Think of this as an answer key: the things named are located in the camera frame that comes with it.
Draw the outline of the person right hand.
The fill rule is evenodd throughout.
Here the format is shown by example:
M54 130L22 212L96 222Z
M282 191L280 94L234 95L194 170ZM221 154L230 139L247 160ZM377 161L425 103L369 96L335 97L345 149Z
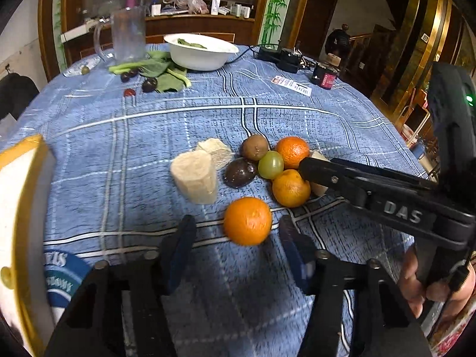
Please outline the person right hand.
M403 257L398 286L416 318L422 314L426 299L446 301L450 293L450 288L444 281L437 281L425 288L416 277L418 266L415 246L412 245ZM472 296L475 288L475 270L471 264L468 269L469 275L461 288L452 295L450 303L442 314L442 322L450 322L455 319Z

